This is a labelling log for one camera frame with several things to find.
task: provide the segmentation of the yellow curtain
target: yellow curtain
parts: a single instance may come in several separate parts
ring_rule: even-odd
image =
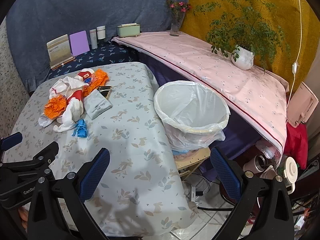
[[[228,9],[228,5],[221,2],[221,0],[189,0],[192,7],[201,5],[211,1],[219,1],[222,5],[221,9],[216,9],[214,12],[196,13],[194,16],[189,12],[183,22],[181,31],[205,41],[206,33],[209,31],[209,24],[213,19],[219,19],[223,11]],[[263,12],[263,17],[268,19],[273,28],[280,25],[285,34],[286,41],[291,47],[291,58],[288,58],[286,52],[277,51],[273,65],[269,67],[273,73],[281,76],[289,82],[290,88],[293,82],[293,75],[291,71],[292,63],[296,60],[299,45],[300,45],[300,14],[298,0],[265,0],[272,2],[277,6],[275,14],[267,14]],[[301,1],[302,12],[302,45],[298,59],[300,66],[296,73],[296,81],[293,91],[297,89],[301,81],[307,76],[314,56],[316,54],[319,36],[320,36],[320,22],[314,14],[306,0]]]

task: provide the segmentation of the metal bolt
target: metal bolt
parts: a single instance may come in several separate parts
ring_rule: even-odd
[[[74,172],[69,172],[69,173],[67,174],[67,178],[68,178],[68,179],[73,179],[75,176],[76,176],[76,174],[75,174]]]
[[[40,177],[40,178],[38,179],[38,182],[39,182],[39,183],[44,183],[44,181],[45,181],[45,178],[44,178],[44,177]]]
[[[277,176],[276,176],[276,180],[279,181],[279,182],[281,182],[281,181],[282,181],[282,177],[279,176],[279,175],[277,175]]]
[[[246,171],[244,173],[248,178],[252,178],[253,177],[253,173],[251,171]]]

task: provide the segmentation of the green tissue box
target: green tissue box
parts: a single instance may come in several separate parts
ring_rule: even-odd
[[[130,23],[117,26],[120,38],[140,35],[140,24]]]

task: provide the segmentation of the trash can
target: trash can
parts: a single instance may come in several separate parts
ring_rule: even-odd
[[[154,96],[171,148],[178,152],[208,147],[223,141],[230,110],[213,89],[192,81],[164,84]]]

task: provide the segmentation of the pink tablecloth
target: pink tablecloth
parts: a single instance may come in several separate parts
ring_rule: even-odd
[[[254,66],[235,67],[230,58],[211,52],[211,45],[185,33],[141,33],[114,38],[119,44],[143,52],[195,82],[220,93],[229,107],[251,124],[283,153],[286,141],[286,96],[288,83]]]

